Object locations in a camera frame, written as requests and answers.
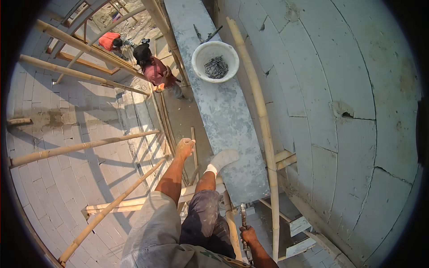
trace red shirt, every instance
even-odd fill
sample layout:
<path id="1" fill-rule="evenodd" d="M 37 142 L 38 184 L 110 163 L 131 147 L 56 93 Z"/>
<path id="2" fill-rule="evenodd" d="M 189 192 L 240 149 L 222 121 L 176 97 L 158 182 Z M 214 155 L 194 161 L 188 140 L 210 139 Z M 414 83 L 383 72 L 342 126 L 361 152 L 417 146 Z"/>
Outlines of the red shirt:
<path id="1" fill-rule="evenodd" d="M 167 70 L 167 67 L 157 58 L 151 57 L 152 63 L 145 66 L 143 69 L 143 74 L 149 79 L 154 86 L 161 84 L 161 80 L 164 77 L 164 72 Z M 170 75 L 165 87 L 171 87 L 175 84 L 177 78 L 174 75 Z"/>
<path id="2" fill-rule="evenodd" d="M 100 39 L 98 39 L 98 44 L 104 47 L 107 51 L 113 50 L 113 40 L 120 38 L 121 35 L 118 33 L 105 33 Z"/>

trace hand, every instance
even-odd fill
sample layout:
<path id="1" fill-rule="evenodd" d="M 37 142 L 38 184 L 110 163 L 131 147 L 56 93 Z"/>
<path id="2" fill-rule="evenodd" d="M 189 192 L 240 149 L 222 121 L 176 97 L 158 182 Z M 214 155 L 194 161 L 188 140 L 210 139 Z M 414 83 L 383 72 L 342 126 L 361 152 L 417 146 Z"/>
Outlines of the hand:
<path id="1" fill-rule="evenodd" d="M 164 77 L 169 77 L 171 75 L 171 69 L 167 66 L 167 70 L 163 73 Z"/>
<path id="2" fill-rule="evenodd" d="M 195 151 L 193 146 L 195 145 L 195 140 L 190 138 L 183 138 L 179 141 L 176 147 L 176 156 L 186 160 L 192 155 L 192 152 Z"/>
<path id="3" fill-rule="evenodd" d="M 247 225 L 247 229 L 243 226 L 240 226 L 239 229 L 241 231 L 240 236 L 242 237 L 242 241 L 246 241 L 248 245 L 254 244 L 255 242 L 259 242 L 258 238 L 256 237 L 255 229 L 253 229 L 252 226 Z"/>

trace orange shirt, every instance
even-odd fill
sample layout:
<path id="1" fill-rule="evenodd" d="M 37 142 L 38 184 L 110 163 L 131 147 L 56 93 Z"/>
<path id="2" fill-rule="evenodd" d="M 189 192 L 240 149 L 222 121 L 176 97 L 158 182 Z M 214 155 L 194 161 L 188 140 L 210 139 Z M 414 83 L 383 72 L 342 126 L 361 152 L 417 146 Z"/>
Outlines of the orange shirt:
<path id="1" fill-rule="evenodd" d="M 100 46 L 104 47 L 107 51 L 112 51 L 113 49 L 113 40 L 116 38 L 120 38 L 121 35 L 118 33 L 105 33 L 100 39 L 98 39 L 98 43 Z"/>

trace ground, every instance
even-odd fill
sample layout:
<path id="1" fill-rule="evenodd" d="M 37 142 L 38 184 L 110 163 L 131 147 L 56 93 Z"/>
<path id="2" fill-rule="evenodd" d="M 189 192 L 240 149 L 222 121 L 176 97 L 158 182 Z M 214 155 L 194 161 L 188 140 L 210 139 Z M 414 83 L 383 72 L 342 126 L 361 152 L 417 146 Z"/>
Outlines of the ground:
<path id="1" fill-rule="evenodd" d="M 125 7 L 129 10 L 135 10 L 139 7 L 143 6 L 140 0 L 135 0 L 132 3 L 126 3 Z M 100 28 L 103 29 L 109 24 L 112 23 L 112 18 L 110 17 L 110 13 L 112 10 L 115 10 L 110 3 L 107 3 L 105 6 L 100 8 L 93 15 L 93 22 Z M 125 15 L 127 12 L 121 8 L 121 13 Z M 133 39 L 137 35 L 146 34 L 150 30 L 156 27 L 154 21 L 149 15 L 148 11 L 145 10 L 140 12 L 139 14 L 134 16 L 139 22 L 136 22 L 132 18 L 127 19 L 126 21 L 120 23 L 118 26 L 112 29 L 115 33 L 120 33 L 121 35 L 125 35 L 128 39 Z"/>

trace dark pants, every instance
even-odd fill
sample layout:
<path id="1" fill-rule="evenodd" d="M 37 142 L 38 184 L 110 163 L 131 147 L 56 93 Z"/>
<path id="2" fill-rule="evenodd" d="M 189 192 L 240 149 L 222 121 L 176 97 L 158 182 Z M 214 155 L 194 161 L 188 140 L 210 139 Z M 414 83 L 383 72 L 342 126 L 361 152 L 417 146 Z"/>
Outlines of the dark pants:
<path id="1" fill-rule="evenodd" d="M 201 246 L 209 251 L 235 259 L 227 221 L 219 215 L 219 193 L 197 192 L 183 221 L 179 244 Z"/>

